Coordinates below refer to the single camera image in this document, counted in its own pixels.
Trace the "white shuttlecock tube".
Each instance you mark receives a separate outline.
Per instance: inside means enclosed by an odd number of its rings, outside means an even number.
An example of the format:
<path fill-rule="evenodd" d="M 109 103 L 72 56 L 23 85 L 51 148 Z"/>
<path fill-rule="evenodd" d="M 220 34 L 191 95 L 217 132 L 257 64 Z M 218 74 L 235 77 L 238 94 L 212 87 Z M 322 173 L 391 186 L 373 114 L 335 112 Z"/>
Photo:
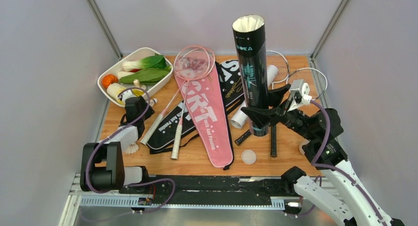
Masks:
<path fill-rule="evenodd" d="M 276 75 L 278 74 L 279 70 L 276 66 L 274 65 L 269 65 L 267 67 L 267 82 L 268 82 L 268 86 L 271 85 L 271 83 L 273 82 L 274 78 L 276 77 Z M 238 129 L 242 129 L 247 121 L 247 115 L 241 110 L 241 108 L 246 107 L 246 101 L 244 100 L 241 105 L 238 107 L 237 111 L 235 112 L 235 114 L 232 116 L 232 118 L 230 119 L 230 124 Z"/>

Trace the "clear round tube lid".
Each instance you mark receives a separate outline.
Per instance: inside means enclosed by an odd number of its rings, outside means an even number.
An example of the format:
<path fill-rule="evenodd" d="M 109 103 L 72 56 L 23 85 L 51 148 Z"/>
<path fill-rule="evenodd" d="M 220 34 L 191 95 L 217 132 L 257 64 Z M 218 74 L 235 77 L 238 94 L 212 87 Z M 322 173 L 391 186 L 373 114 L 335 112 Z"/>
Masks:
<path fill-rule="evenodd" d="M 241 154 L 241 158 L 245 164 L 254 164 L 257 160 L 257 155 L 252 150 L 244 150 Z"/>

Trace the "black shuttlecock tube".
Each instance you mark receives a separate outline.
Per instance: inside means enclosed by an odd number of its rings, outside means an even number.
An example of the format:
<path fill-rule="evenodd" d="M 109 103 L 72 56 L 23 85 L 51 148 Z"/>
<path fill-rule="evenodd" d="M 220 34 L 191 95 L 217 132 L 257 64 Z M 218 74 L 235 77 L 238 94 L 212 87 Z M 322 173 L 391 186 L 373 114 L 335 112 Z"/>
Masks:
<path fill-rule="evenodd" d="M 233 29 L 233 35 L 246 106 L 267 109 L 269 106 L 265 24 L 247 33 L 240 33 Z"/>

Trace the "white shuttlecock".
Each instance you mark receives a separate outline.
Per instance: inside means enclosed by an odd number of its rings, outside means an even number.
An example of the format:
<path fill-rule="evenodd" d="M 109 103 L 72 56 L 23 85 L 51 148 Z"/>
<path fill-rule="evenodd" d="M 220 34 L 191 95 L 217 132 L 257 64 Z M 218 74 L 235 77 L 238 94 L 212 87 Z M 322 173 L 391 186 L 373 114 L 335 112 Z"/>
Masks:
<path fill-rule="evenodd" d="M 138 150 L 139 150 L 139 146 L 137 145 L 137 143 L 132 143 L 132 144 L 129 144 L 125 148 L 124 153 L 133 154 L 133 153 L 137 152 Z"/>
<path fill-rule="evenodd" d="M 232 27 L 240 33 L 252 32 L 264 25 L 264 18 L 258 15 L 247 15 L 238 18 Z"/>

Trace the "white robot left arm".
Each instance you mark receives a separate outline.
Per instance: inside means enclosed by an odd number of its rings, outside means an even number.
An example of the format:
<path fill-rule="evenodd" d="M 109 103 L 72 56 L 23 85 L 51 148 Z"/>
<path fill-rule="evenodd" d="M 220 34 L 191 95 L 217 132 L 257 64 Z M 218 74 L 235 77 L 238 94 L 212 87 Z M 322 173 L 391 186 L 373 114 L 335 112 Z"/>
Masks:
<path fill-rule="evenodd" d="M 138 150 L 137 140 L 145 130 L 144 121 L 155 111 L 142 96 L 127 99 L 125 111 L 116 132 L 99 142 L 84 145 L 79 183 L 82 191 L 105 193 L 129 184 L 138 193 L 149 191 L 151 180 L 142 175 L 146 168 L 125 167 L 123 152 Z"/>

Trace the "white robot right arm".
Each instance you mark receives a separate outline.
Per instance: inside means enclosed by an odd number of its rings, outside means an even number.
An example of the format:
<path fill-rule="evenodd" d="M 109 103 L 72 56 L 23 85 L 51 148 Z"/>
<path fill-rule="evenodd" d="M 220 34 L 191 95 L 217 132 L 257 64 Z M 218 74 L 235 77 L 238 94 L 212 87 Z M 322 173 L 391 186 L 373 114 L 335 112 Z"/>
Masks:
<path fill-rule="evenodd" d="M 334 186 L 338 197 L 296 166 L 282 175 L 282 191 L 307 199 L 340 226 L 401 226 L 400 219 L 387 214 L 371 197 L 337 142 L 336 137 L 343 132 L 338 112 L 319 107 L 317 113 L 308 116 L 300 110 L 303 105 L 314 104 L 309 91 L 309 85 L 299 80 L 296 85 L 270 90 L 267 109 L 242 108 L 256 127 L 282 123 L 306 139 L 304 156 Z"/>

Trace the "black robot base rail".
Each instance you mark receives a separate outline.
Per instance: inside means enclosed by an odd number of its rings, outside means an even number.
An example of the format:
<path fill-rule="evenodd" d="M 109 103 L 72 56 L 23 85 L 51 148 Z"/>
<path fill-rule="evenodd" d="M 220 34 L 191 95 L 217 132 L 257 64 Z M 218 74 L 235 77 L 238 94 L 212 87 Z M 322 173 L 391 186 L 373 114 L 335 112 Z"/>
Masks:
<path fill-rule="evenodd" d="M 272 199 L 299 200 L 280 177 L 149 175 L 141 186 L 123 186 L 121 194 L 144 194 L 152 203 L 185 206 L 268 206 Z"/>

